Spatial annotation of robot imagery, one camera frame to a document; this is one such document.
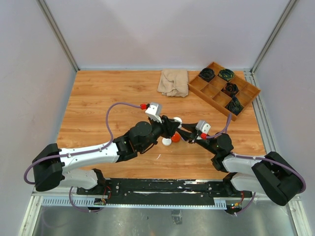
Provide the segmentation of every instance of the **gray wall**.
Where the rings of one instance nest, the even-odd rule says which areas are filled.
[[[0,234],[14,236],[33,188],[23,173],[55,141],[75,72],[36,1],[1,0],[0,32]]]
[[[288,0],[47,0],[81,68],[250,68]]]
[[[281,154],[307,182],[315,233],[315,1],[300,0],[256,73]]]

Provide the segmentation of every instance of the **metal floor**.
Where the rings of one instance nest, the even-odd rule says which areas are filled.
[[[51,206],[42,207],[38,219],[34,236],[296,235],[286,208],[271,201],[257,201],[237,217],[224,210],[183,209],[181,224],[172,217],[171,209],[154,208],[84,213],[70,206]]]

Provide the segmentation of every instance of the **wire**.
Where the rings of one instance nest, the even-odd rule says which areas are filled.
[[[73,189],[73,186],[70,188],[70,191],[69,191],[69,201],[70,201],[70,204],[71,204],[74,208],[76,208],[78,211],[80,211],[80,212],[86,212],[86,213],[87,213],[87,212],[99,212],[99,211],[101,211],[101,210],[104,209],[104,207],[103,207],[102,209],[99,209],[99,210],[83,210],[83,209],[77,207],[77,206],[74,204],[73,200],[71,199],[71,192],[72,192],[72,189]]]
[[[127,106],[131,106],[131,107],[135,107],[135,108],[141,108],[140,106],[133,105],[133,104],[130,104],[130,103],[127,103],[127,102],[116,102],[116,103],[114,103],[113,105],[111,105],[108,108],[108,110],[106,112],[105,122],[106,122],[106,127],[108,129],[108,132],[110,134],[110,141],[107,144],[105,144],[104,146],[100,146],[101,150],[103,150],[103,149],[107,148],[109,145],[111,145],[111,143],[114,140],[114,135],[113,135],[111,129],[109,128],[109,124],[108,124],[108,115],[109,115],[110,110],[116,105],[127,105]],[[28,178],[27,178],[28,173],[34,166],[38,165],[39,163],[41,163],[43,161],[46,161],[46,160],[49,160],[49,159],[53,159],[53,158],[66,157],[66,156],[69,156],[69,155],[77,156],[77,155],[87,154],[87,153],[96,152],[96,151],[99,151],[99,148],[91,149],[91,150],[87,150],[87,151],[79,151],[79,152],[74,152],[74,153],[46,156],[44,158],[41,158],[41,159],[35,161],[34,163],[32,163],[29,167],[27,167],[27,169],[25,170],[25,173],[24,173],[24,181],[26,183],[28,183],[28,184],[35,184],[35,182],[31,182],[31,181],[28,180]]]
[[[231,120],[232,120],[232,113],[228,114],[228,117],[227,117],[227,120],[226,120],[226,125],[225,125],[224,129],[221,130],[219,133],[217,133],[217,134],[215,134],[215,135],[207,136],[207,139],[213,139],[213,138],[215,138],[215,137],[221,135],[222,133],[227,133],[227,128],[228,128],[228,126],[230,125]]]
[[[109,196],[108,196],[108,198],[107,199],[110,199],[110,197],[112,196],[112,189],[110,188],[110,187],[108,187],[108,186],[106,186],[106,188],[108,188],[109,189]]]
[[[106,201],[105,201],[105,199],[104,199],[104,195],[105,195],[105,193],[106,193],[106,188],[108,188],[108,189],[110,190],[109,196],[108,196],[107,199],[110,199],[110,197],[112,196],[112,190],[111,190],[111,188],[110,188],[109,186],[106,186],[105,189],[104,189],[103,196],[102,196],[102,202],[104,202],[104,203],[106,203]]]
[[[244,208],[241,209],[238,213],[235,213],[235,214],[238,215],[238,214],[244,212],[244,211],[252,204],[252,202],[254,201],[255,196],[256,196],[256,193],[253,193],[253,194],[252,194],[252,199],[251,199],[250,202],[246,205],[246,207],[244,207]]]
[[[280,162],[277,162],[277,161],[274,161],[274,160],[270,160],[270,159],[267,159],[267,158],[264,158],[264,157],[261,157],[261,156],[245,156],[245,155],[238,155],[238,154],[232,153],[232,152],[231,152],[231,154],[233,156],[235,156],[235,157],[238,157],[238,158],[256,159],[256,160],[268,161],[268,162],[270,162],[272,164],[278,165],[278,166],[280,166],[280,167],[282,167],[282,168],[292,172],[294,175],[296,175],[301,180],[301,182],[303,184],[303,187],[302,187],[300,193],[303,193],[305,191],[305,189],[306,189],[306,182],[305,182],[304,178],[299,173],[297,173],[294,169],[292,169],[292,168],[290,168],[290,167],[288,167],[288,166],[286,166],[286,165],[284,165],[284,164],[282,164]]]

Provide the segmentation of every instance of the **towel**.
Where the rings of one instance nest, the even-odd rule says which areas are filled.
[[[188,95],[188,72],[186,70],[162,70],[157,91],[168,97],[186,97]]]

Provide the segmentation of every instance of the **wooden table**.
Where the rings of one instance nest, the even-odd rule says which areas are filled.
[[[244,77],[243,72],[236,73]],[[197,71],[190,71],[189,79],[197,74]],[[59,132],[59,148],[85,147],[109,141],[105,114],[108,107],[118,101],[137,105],[160,103],[163,105],[161,114],[170,118],[180,117],[184,123],[206,120],[211,125],[209,134],[224,128],[226,116],[192,92],[185,98],[166,97],[157,92],[159,79],[160,71],[79,71]],[[116,106],[109,114],[114,137],[125,134],[141,120],[147,120],[143,110],[124,105]],[[265,154],[252,106],[231,122],[228,134],[234,152]],[[105,177],[122,178],[222,179],[226,175],[215,170],[210,160],[214,155],[199,145],[180,141],[166,147],[161,138],[158,141],[150,151],[132,160],[84,169],[98,168]]]

